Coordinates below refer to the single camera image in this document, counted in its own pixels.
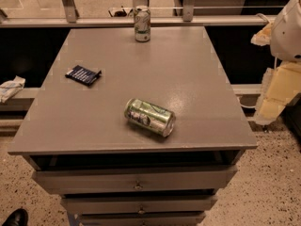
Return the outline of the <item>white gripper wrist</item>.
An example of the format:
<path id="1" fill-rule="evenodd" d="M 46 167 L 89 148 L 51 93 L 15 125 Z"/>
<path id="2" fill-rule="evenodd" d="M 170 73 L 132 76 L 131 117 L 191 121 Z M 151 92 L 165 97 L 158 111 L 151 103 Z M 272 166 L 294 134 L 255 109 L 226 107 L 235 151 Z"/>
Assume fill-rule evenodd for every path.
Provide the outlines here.
<path id="1" fill-rule="evenodd" d="M 263 75 L 255 106 L 255 123 L 268 125 L 301 92 L 301 0 L 290 0 L 273 25 L 269 23 L 254 34 L 251 43 L 270 44 L 271 54 L 282 60 L 276 69 L 268 68 Z"/>

